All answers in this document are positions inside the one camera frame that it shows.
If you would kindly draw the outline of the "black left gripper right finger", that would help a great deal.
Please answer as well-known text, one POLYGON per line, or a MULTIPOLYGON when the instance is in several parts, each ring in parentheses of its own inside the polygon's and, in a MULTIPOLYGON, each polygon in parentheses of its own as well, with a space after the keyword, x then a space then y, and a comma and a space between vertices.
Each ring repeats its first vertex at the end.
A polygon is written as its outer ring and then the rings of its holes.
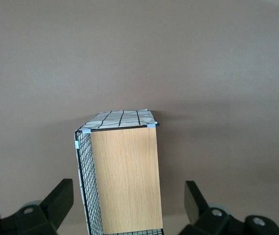
POLYGON ((241 222, 210 207, 194 181, 185 182, 184 205, 189 224, 181 235, 279 235, 279 226, 267 217, 249 215, 241 222))

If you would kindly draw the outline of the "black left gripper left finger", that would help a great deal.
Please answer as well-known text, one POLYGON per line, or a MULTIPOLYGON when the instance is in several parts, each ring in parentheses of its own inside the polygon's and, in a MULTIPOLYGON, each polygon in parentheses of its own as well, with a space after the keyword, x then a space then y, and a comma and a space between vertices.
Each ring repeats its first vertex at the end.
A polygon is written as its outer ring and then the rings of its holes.
POLYGON ((73 202, 73 180, 63 179, 40 204, 0 217, 0 235, 56 235, 73 202))

